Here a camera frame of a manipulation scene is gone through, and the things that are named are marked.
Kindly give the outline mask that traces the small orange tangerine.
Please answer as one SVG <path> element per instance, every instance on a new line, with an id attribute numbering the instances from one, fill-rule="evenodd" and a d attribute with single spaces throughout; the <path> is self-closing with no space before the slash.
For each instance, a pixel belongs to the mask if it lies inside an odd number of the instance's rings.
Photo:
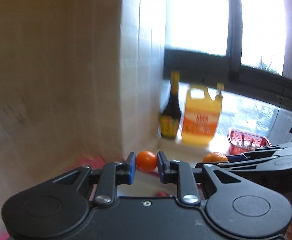
<path id="1" fill-rule="evenodd" d="M 158 163 L 157 155 L 150 151 L 142 151 L 137 154 L 136 166 L 143 172 L 153 172 Z"/>

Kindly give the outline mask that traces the red plastic container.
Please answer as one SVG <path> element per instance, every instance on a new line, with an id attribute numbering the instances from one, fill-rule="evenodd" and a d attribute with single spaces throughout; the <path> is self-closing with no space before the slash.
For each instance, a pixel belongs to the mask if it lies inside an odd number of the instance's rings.
<path id="1" fill-rule="evenodd" d="M 266 137 L 236 128 L 228 129 L 228 141 L 230 155 L 242 154 L 257 148 L 271 146 Z"/>

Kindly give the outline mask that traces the white pink-edged quilted mat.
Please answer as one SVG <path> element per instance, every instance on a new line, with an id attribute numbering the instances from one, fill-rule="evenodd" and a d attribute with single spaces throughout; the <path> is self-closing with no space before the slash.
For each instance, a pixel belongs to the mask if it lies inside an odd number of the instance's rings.
<path id="1" fill-rule="evenodd" d="M 83 156 L 76 157 L 75 160 L 72 161 L 67 166 L 67 169 L 65 169 L 65 171 L 73 170 L 79 166 L 90 166 L 92 170 L 98 170 L 98 169 L 102 169 L 103 166 L 107 163 L 110 163 L 110 162 L 105 161 L 105 159 L 103 159 L 100 156 L 91 157 L 88 155 L 83 155 Z"/>

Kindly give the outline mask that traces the dark soy sauce bottle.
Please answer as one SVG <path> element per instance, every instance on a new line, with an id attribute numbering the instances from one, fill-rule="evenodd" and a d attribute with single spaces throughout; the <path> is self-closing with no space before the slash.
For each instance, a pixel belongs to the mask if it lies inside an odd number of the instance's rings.
<path id="1" fill-rule="evenodd" d="M 179 81 L 178 71 L 172 71 L 170 77 L 170 94 L 167 105 L 160 115 L 161 137 L 174 140 L 180 126 L 181 109 L 179 105 Z"/>

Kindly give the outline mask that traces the yellow oil jug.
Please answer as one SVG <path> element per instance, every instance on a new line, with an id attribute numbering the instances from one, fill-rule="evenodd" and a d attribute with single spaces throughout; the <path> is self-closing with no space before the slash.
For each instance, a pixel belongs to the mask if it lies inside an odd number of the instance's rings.
<path id="1" fill-rule="evenodd" d="M 206 86 L 192 85 L 187 90 L 182 121 L 182 142 L 206 146 L 215 135 L 222 111 L 224 84 L 217 84 L 217 94 L 212 99 Z"/>

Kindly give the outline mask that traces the black window frame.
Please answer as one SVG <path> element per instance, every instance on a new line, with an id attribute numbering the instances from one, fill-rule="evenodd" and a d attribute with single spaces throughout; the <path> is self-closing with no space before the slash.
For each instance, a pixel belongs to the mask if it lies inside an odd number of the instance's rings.
<path id="1" fill-rule="evenodd" d="M 226 91 L 292 110 L 292 80 L 265 70 L 241 65 L 242 57 L 241 0 L 229 0 L 229 26 L 226 54 L 204 54 L 178 49 L 165 49 L 163 77 L 178 70 L 186 83 L 225 85 Z"/>

